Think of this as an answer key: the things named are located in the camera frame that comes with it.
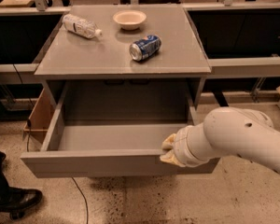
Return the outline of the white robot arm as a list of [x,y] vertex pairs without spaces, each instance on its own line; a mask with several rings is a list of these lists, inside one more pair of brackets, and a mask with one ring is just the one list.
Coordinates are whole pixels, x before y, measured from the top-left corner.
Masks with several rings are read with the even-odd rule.
[[169,135],[161,149],[160,160],[179,167],[197,167],[233,155],[280,174],[280,132],[257,110],[216,108],[201,124]]

